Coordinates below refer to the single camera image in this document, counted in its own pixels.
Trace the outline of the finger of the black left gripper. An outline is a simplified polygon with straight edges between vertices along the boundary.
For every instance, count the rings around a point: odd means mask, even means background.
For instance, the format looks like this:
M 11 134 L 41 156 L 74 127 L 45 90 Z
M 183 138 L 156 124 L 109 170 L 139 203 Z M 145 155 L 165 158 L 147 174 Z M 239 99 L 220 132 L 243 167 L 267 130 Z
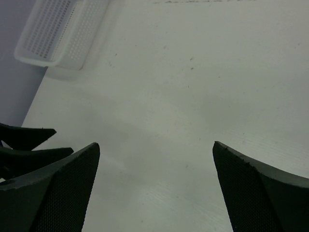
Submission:
M 46 150 L 22 151 L 2 147 L 0 149 L 0 177 L 12 179 L 28 174 L 73 153 L 73 149 L 54 148 Z
M 23 128 L 0 124 L 0 144 L 15 150 L 33 150 L 56 134 L 55 129 Z

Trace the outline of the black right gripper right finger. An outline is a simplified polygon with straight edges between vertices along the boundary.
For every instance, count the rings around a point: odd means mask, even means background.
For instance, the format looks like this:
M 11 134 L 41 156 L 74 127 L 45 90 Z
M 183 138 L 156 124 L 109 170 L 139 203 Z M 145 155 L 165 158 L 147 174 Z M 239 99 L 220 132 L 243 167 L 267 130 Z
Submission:
M 309 180 L 216 141 L 218 180 L 235 232 L 307 232 Z

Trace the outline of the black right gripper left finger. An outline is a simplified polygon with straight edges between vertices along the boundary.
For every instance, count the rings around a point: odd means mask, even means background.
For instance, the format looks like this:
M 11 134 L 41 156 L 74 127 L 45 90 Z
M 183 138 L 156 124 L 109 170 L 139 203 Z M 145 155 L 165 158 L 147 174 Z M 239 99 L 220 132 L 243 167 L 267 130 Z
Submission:
M 100 147 L 92 143 L 28 174 L 2 178 L 1 231 L 81 231 L 99 157 Z

